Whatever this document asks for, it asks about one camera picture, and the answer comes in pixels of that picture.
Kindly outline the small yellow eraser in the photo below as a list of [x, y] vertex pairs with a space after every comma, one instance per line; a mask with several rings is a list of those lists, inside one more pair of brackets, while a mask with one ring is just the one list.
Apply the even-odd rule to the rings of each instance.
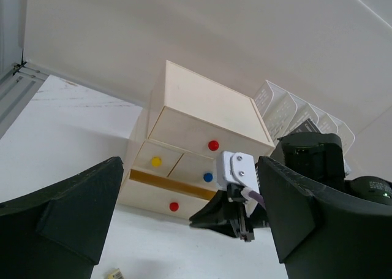
[[124, 276], [120, 269], [115, 269], [106, 276], [106, 279], [124, 279]]

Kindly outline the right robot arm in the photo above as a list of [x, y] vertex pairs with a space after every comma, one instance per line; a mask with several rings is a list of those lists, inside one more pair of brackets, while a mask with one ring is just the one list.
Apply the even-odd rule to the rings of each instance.
[[250, 242], [270, 227], [276, 242], [301, 242], [325, 224], [324, 205], [344, 221], [371, 205], [391, 205], [391, 183], [345, 177], [342, 143], [335, 134], [302, 132], [279, 139], [270, 157], [223, 151], [215, 160], [217, 193], [190, 226]]

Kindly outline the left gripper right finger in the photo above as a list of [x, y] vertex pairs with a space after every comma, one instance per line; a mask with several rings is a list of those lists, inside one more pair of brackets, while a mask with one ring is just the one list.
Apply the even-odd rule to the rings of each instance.
[[289, 278], [391, 278], [391, 206], [306, 178], [261, 156], [260, 192]]

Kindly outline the grey setup guide booklet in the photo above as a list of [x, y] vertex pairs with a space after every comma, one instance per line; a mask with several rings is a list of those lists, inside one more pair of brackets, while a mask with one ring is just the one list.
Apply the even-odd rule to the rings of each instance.
[[291, 134], [296, 134], [299, 132], [317, 132], [320, 133], [319, 128], [317, 125], [310, 119], [306, 119], [304, 122], [302, 122], [298, 127], [296, 127]]

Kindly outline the cream drawer cabinet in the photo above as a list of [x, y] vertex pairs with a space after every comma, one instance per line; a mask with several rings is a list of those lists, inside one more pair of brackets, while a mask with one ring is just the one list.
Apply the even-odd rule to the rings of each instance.
[[118, 201], [188, 219], [216, 193], [221, 152], [273, 150], [252, 98], [167, 61], [130, 135]]

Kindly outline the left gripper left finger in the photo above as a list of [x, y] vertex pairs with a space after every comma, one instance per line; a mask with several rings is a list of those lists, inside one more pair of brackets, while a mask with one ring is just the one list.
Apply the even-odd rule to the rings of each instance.
[[121, 158], [111, 157], [1, 203], [1, 278], [90, 278], [122, 177]]

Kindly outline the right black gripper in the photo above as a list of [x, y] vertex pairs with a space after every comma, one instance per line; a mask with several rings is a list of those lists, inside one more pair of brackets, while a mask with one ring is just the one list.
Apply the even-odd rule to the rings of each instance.
[[255, 239], [254, 229], [270, 227], [263, 196], [233, 183], [227, 185], [227, 192], [218, 190], [189, 222], [192, 228], [208, 229], [244, 242]]

